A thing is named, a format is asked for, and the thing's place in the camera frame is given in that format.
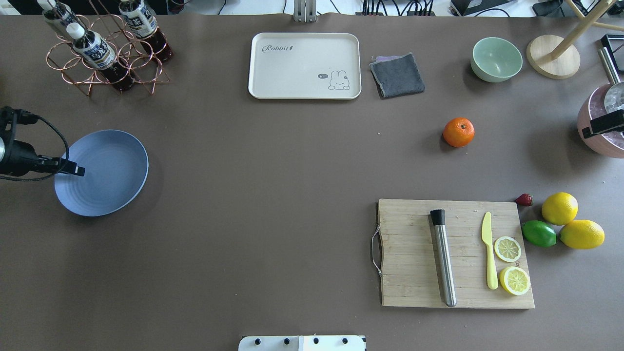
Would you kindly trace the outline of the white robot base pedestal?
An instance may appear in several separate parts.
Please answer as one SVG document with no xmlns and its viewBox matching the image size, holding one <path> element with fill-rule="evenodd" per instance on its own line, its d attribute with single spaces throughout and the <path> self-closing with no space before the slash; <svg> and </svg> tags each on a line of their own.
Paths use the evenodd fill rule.
<svg viewBox="0 0 624 351">
<path fill-rule="evenodd" d="M 239 351 L 366 351 L 361 335 L 278 335 L 243 337 Z"/>
</svg>

